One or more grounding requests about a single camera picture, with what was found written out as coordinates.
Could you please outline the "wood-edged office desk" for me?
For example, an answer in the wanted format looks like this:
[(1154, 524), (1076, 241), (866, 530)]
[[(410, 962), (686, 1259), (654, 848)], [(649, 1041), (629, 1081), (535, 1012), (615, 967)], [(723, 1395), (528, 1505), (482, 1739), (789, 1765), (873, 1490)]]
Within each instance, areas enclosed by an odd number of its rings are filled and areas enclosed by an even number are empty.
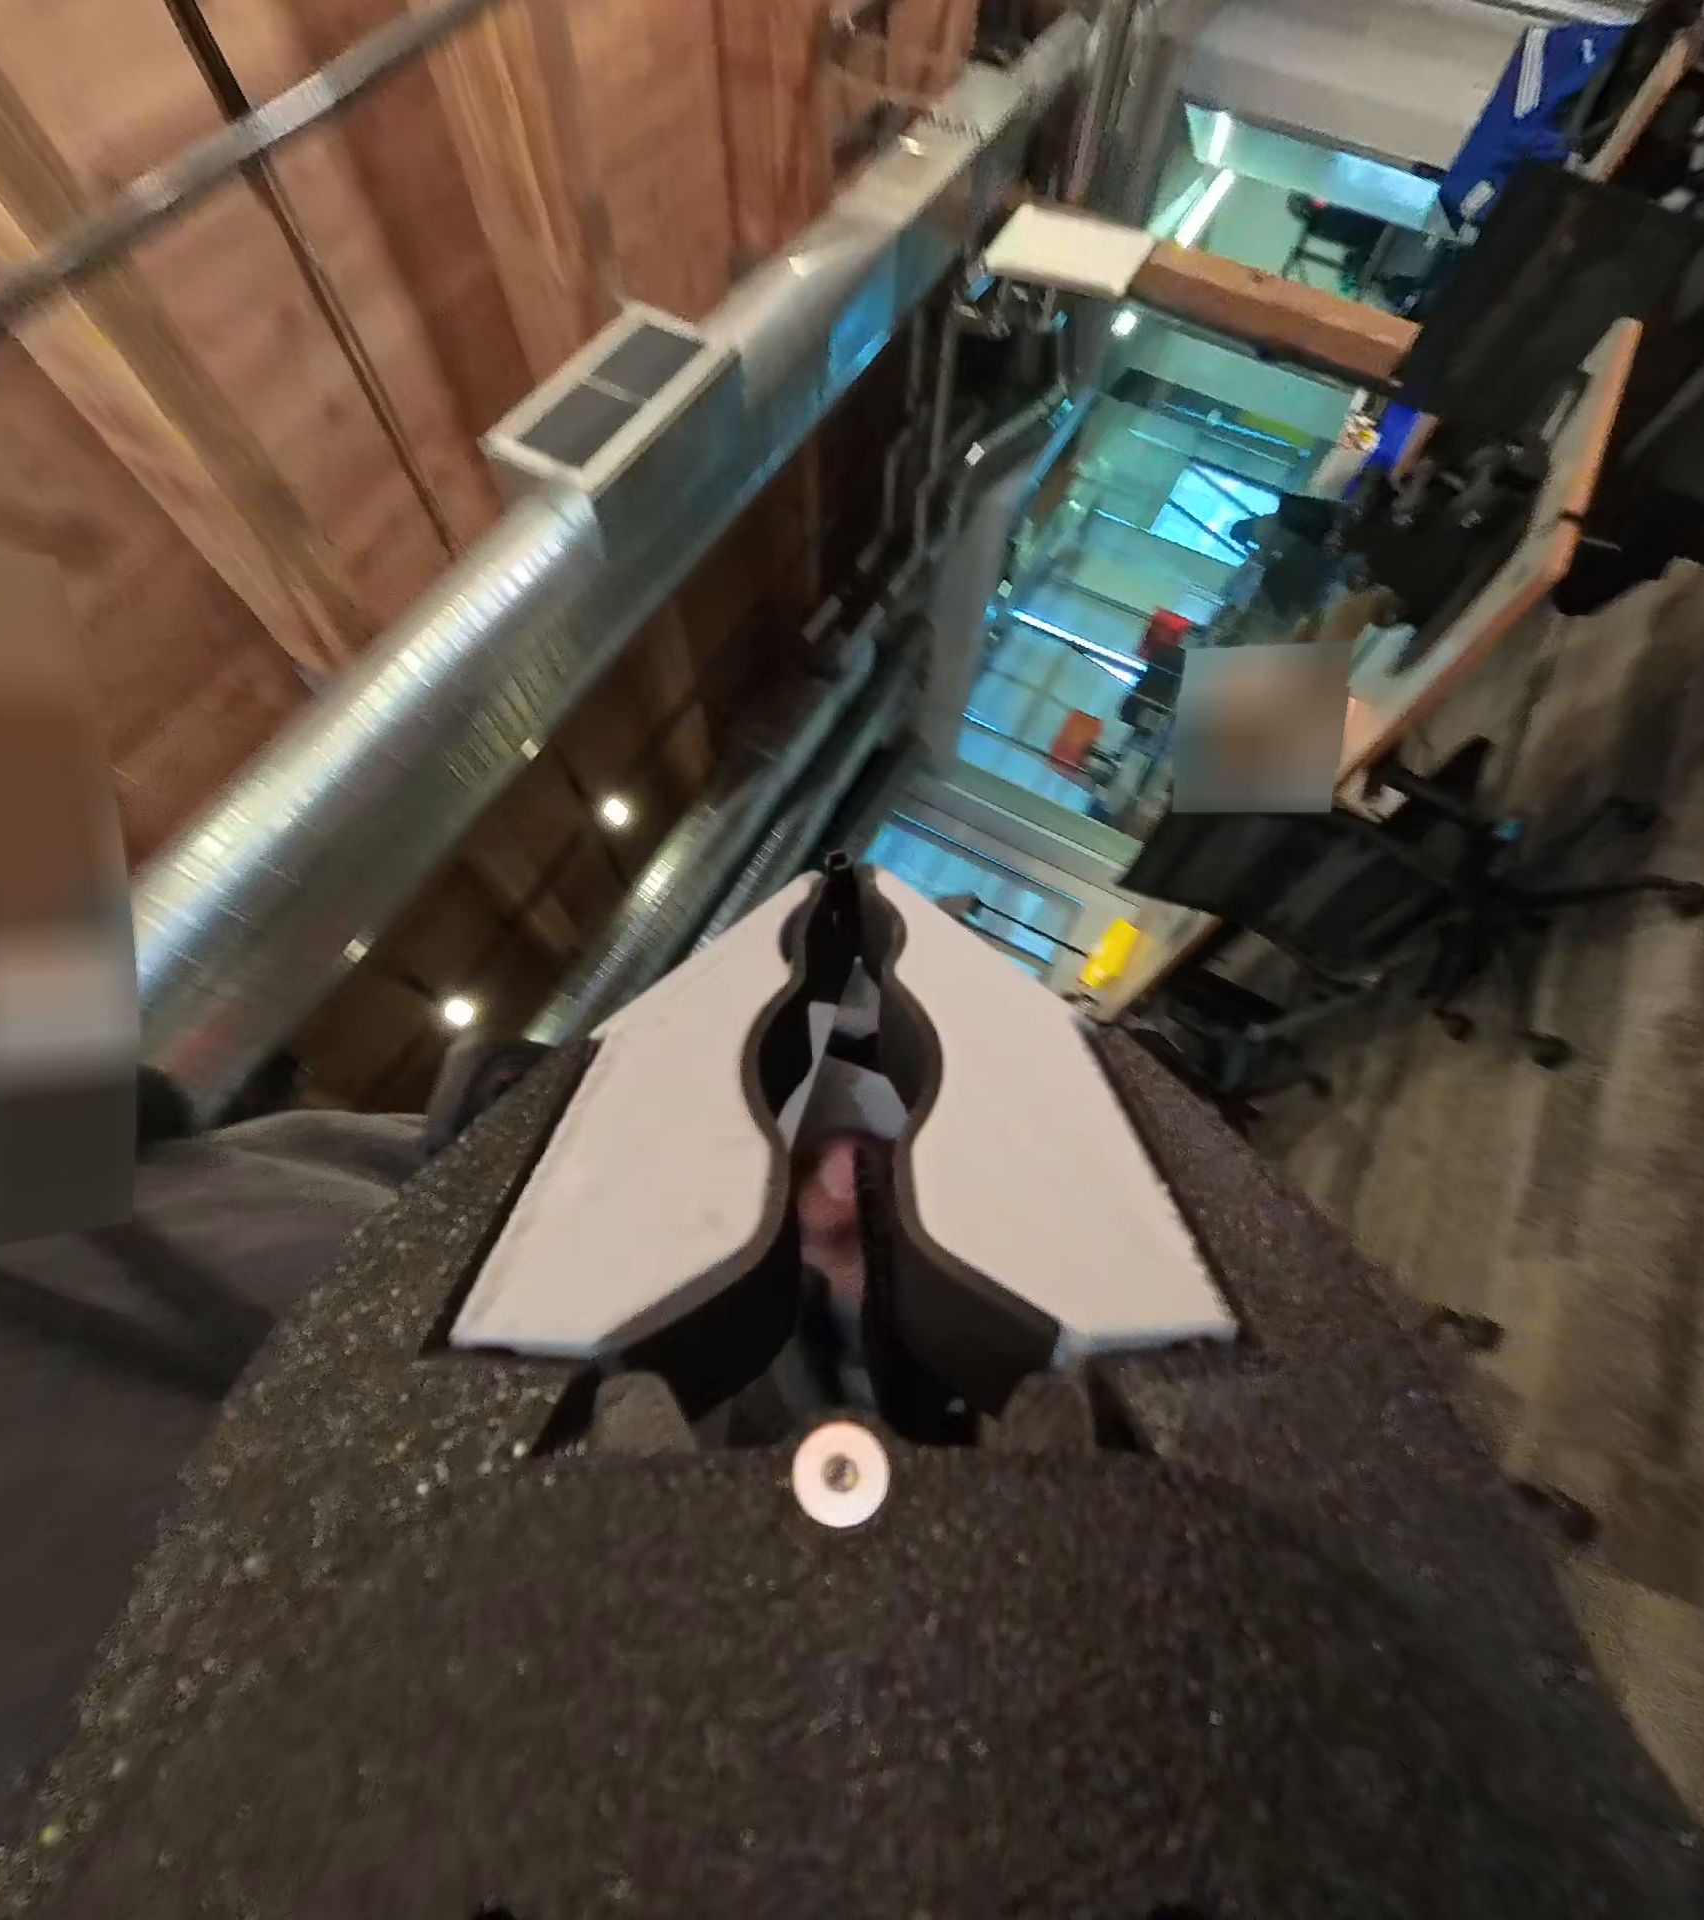
[(1618, 319), (1585, 357), (1580, 389), (1547, 440), (1538, 491), (1485, 585), (1393, 656), (1373, 649), (1359, 668), (1344, 711), (1335, 804), (1369, 814), (1369, 793), (1385, 763), (1561, 587), (1601, 492), (1645, 338), (1643, 320)]

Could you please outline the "white ceiling panel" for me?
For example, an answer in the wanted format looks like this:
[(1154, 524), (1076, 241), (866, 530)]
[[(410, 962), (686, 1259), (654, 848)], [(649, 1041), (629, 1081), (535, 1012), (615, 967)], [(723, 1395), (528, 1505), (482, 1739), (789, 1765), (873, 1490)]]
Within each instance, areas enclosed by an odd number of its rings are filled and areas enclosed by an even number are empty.
[(1109, 304), (1129, 300), (1159, 238), (1075, 207), (1020, 205), (981, 254), (981, 270), (1001, 282), (1086, 296)]

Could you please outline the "blue cloth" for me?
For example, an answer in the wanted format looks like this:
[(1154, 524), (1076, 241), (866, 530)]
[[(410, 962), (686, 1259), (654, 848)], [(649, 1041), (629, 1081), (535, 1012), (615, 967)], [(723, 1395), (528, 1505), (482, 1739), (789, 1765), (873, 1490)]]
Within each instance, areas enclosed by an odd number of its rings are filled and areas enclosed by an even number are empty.
[(1525, 31), (1438, 182), (1438, 208), (1455, 234), (1485, 226), (1522, 165), (1568, 158), (1575, 108), (1608, 76), (1631, 35), (1624, 23), (1589, 19)]

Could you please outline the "black office chair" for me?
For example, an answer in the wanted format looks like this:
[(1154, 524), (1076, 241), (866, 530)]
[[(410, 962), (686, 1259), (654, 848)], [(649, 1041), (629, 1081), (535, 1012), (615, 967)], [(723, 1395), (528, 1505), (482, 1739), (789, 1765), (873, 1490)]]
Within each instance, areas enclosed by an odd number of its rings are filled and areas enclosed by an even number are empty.
[(1704, 215), (1522, 162), (1395, 375), (1447, 426), (1513, 438), (1620, 322), (1624, 396), (1551, 597), (1568, 617), (1704, 567)]
[(1656, 873), (1575, 878), (1575, 862), (1623, 835), (1647, 835), (1655, 804), (1608, 796), (1566, 829), (1536, 831), (1390, 761), (1377, 822), (1347, 809), (1317, 814), (1171, 814), (1126, 875), (1146, 900), (1251, 939), (1289, 970), (1290, 998), (1222, 973), (1214, 937), (1176, 962), (1129, 1032), (1216, 1103), (1290, 1088), (1329, 1095), (1306, 1045), (1318, 1028), (1385, 998), (1431, 1012), (1459, 1045), (1476, 1020), (1464, 998), (1503, 978), (1510, 1034), (1538, 1068), (1561, 1070), (1573, 1045), (1538, 1023), (1544, 939), (1579, 908), (1663, 900), (1704, 919), (1704, 882)]

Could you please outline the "white vent grille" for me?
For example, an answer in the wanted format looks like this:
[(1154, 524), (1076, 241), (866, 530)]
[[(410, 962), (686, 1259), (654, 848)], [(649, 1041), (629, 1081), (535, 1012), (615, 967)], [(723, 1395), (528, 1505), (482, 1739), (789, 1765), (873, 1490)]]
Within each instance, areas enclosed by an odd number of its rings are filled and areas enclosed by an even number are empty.
[(597, 496), (725, 368), (726, 357), (694, 322), (641, 300), (624, 302), (481, 437), (481, 452), (508, 499), (536, 487)]

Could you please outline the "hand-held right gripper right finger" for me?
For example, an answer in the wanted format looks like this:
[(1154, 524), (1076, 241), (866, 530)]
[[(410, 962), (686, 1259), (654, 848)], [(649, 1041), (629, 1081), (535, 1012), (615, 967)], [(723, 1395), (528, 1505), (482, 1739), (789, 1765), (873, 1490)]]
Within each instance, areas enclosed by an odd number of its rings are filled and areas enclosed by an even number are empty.
[(1080, 1015), (889, 870), (856, 870), (895, 1142), (892, 1318), (999, 1416), (1089, 1363), (1228, 1350), (1238, 1314)]

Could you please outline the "silver ventilation duct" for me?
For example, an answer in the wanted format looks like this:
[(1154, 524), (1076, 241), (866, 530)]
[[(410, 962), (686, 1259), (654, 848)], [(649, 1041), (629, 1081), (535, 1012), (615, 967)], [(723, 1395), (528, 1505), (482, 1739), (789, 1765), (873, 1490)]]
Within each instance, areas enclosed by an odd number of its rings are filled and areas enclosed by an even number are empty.
[(1068, 12), (973, 63), (704, 319), (725, 371), (605, 492), (535, 487), (135, 887), (145, 1063), (200, 1111), (336, 990), (970, 252), (1080, 91)]

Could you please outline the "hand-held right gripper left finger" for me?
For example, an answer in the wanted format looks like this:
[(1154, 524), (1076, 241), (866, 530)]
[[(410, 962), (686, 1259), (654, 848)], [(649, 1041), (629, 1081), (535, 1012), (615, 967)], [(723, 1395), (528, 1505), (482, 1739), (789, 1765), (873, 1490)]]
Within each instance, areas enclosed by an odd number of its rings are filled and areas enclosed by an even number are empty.
[(803, 878), (606, 1020), (446, 1332), (601, 1375), (763, 1375), (799, 1318), (792, 1140), (828, 1016)]

